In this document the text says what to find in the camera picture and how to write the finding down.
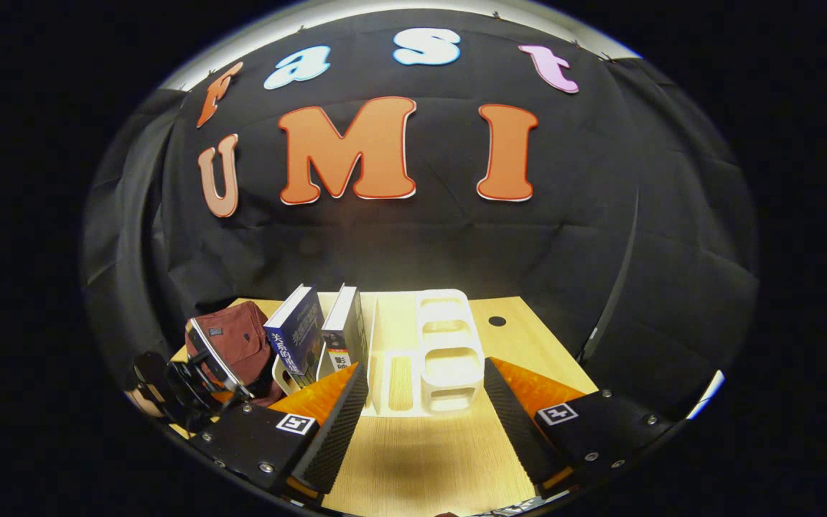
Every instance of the blue book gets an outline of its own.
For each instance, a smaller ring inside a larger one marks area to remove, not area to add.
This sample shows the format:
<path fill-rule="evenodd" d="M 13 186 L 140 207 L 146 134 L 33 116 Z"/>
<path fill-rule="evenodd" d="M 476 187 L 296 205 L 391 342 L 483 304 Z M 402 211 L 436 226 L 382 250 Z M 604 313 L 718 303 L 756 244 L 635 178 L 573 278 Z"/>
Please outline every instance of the blue book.
<path fill-rule="evenodd" d="M 303 284 L 263 325 L 267 341 L 299 387 L 315 381 L 315 369 L 324 342 L 321 337 L 323 324 L 324 312 L 318 301 L 318 290 L 313 285 Z"/>

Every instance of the white letter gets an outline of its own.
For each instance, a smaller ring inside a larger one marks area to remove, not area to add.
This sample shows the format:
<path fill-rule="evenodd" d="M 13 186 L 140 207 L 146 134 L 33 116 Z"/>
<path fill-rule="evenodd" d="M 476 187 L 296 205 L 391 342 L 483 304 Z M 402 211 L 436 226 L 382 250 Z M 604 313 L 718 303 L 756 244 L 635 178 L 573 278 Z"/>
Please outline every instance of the white letter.
<path fill-rule="evenodd" d="M 447 65 L 462 53 L 453 43 L 462 38 L 448 29 L 407 29 L 394 36 L 394 43 L 403 49 L 394 50 L 394 59 L 401 65 Z"/>
<path fill-rule="evenodd" d="M 317 78 L 330 68 L 330 63 L 324 61 L 330 52 L 331 48 L 325 45 L 299 50 L 276 64 L 278 70 L 270 73 L 269 78 L 263 82 L 263 87 L 275 90 L 292 81 L 308 81 L 308 79 Z"/>

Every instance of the pink letter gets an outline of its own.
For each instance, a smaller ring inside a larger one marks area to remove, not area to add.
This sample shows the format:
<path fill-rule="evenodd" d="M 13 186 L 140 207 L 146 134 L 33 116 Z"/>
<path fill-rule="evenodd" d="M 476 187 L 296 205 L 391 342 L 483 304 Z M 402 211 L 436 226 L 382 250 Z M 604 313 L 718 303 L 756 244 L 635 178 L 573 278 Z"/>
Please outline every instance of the pink letter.
<path fill-rule="evenodd" d="M 554 55 L 548 47 L 539 47 L 538 45 L 519 45 L 519 50 L 531 55 L 531 59 L 535 62 L 535 70 L 538 75 L 545 80 L 549 85 L 554 86 L 558 90 L 567 93 L 576 93 L 580 91 L 579 86 L 575 82 L 569 81 L 561 73 L 561 66 L 570 68 L 568 62 Z"/>
<path fill-rule="evenodd" d="M 216 150 L 210 147 L 200 153 L 197 164 L 200 166 L 200 179 L 203 183 L 203 199 L 210 212 L 216 217 L 230 217 L 238 208 L 238 174 L 235 172 L 235 144 L 238 144 L 238 134 L 230 134 L 219 143 L 219 154 L 223 158 L 223 179 L 225 180 L 225 195 L 216 190 L 216 180 L 213 176 L 212 158 Z"/>

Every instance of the letter m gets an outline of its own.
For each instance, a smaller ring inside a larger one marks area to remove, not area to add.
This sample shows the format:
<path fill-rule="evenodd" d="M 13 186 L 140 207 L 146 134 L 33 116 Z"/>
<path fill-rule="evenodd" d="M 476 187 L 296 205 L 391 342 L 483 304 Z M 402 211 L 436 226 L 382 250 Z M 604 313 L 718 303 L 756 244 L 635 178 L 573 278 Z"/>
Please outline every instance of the letter m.
<path fill-rule="evenodd" d="M 312 165 L 333 197 L 347 190 L 355 164 L 362 158 L 353 192 L 363 199 L 401 199 L 413 196 L 416 183 L 407 177 L 404 132 L 416 102 L 404 97 L 374 98 L 359 108 L 347 134 L 336 130 L 324 109 L 301 108 L 283 115 L 286 131 L 286 204 L 312 203 L 321 187 L 312 182 Z"/>

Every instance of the dark background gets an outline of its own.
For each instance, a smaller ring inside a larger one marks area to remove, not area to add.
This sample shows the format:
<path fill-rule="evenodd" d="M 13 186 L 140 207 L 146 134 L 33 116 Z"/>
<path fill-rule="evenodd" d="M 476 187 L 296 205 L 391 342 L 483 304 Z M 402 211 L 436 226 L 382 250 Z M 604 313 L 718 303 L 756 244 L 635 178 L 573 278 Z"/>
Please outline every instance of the dark background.
<path fill-rule="evenodd" d="M 762 288 L 701 415 L 564 514 L 827 514 L 827 3 L 590 4 L 561 8 L 686 89 L 739 157 Z M 276 514 L 132 409 L 76 285 L 83 194 L 125 117 L 274 7 L 0 9 L 0 514 Z"/>

